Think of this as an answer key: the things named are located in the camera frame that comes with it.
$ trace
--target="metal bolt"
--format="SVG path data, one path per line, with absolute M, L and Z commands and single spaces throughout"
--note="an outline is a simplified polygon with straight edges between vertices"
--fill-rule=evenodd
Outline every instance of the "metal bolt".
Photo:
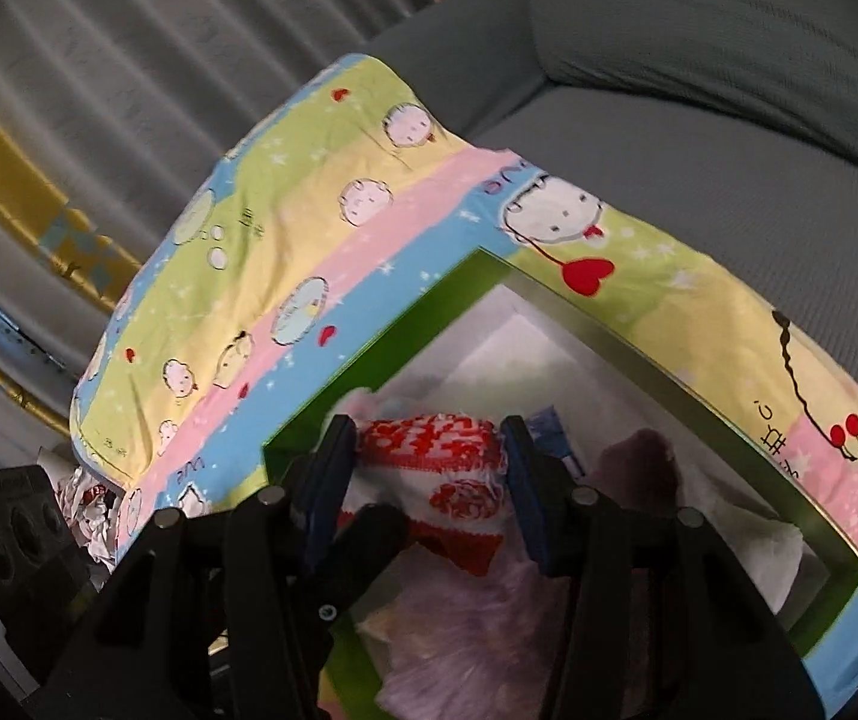
M 179 522 L 180 517 L 182 512 L 179 509 L 159 509 L 152 515 L 152 522 L 157 528 L 172 528 L 176 522 Z
M 278 485 L 274 485 L 270 488 L 262 488 L 262 490 L 256 493 L 255 497 L 263 506 L 275 506 L 281 503 L 282 499 L 286 497 L 286 490 L 283 490 Z
M 599 503 L 599 493 L 593 488 L 575 488 L 572 490 L 572 502 L 578 506 L 595 506 Z
M 706 522 L 706 518 L 703 517 L 702 512 L 699 512 L 697 509 L 691 509 L 688 506 L 685 509 L 679 509 L 676 517 L 679 518 L 679 522 L 682 522 L 686 528 L 701 528 L 703 523 Z

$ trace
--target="curtain fold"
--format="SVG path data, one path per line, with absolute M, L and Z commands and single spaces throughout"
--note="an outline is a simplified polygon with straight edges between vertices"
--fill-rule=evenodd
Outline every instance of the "curtain fold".
M 141 261 L 253 124 L 429 2 L 0 0 L 0 131 L 92 236 Z M 0 244 L 0 309 L 79 375 L 107 317 L 53 272 L 45 237 Z

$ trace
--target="cartoon print blanket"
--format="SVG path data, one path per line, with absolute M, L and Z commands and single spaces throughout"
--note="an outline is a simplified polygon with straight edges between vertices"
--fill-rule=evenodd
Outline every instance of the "cartoon print blanket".
M 323 71 L 221 159 L 130 285 L 77 386 L 80 455 L 152 511 L 267 481 L 262 446 L 481 248 L 632 343 L 858 546 L 858 386 L 709 257 L 442 129 L 379 61 Z

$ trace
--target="yellow stripe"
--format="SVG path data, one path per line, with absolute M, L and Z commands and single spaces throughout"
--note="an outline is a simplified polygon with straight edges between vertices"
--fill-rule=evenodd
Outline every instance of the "yellow stripe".
M 69 437 L 69 425 L 65 418 L 46 404 L 32 397 L 5 373 L 0 371 L 0 389 L 10 396 L 19 408 L 41 420 L 49 428 L 64 437 Z
M 67 235 L 51 251 L 40 241 L 56 223 Z M 141 263 L 103 235 L 0 129 L 0 225 L 34 256 L 49 260 L 53 271 L 66 279 L 91 303 L 110 312 L 133 280 Z

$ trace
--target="open box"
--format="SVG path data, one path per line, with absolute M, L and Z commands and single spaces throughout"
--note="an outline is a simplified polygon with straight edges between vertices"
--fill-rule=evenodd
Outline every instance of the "open box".
M 266 443 L 271 480 L 316 445 L 327 415 L 357 388 L 494 420 L 552 405 L 567 434 L 578 426 L 569 437 L 590 463 L 639 427 L 661 431 L 680 464 L 699 464 L 747 508 L 802 532 L 805 556 L 778 615 L 801 655 L 858 588 L 855 545 L 733 424 L 596 319 L 482 250 L 427 290 Z M 350 716 L 375 716 L 365 709 L 375 709 L 379 688 L 379 669 L 367 658 L 374 653 L 351 622 L 336 634 L 329 678 Z

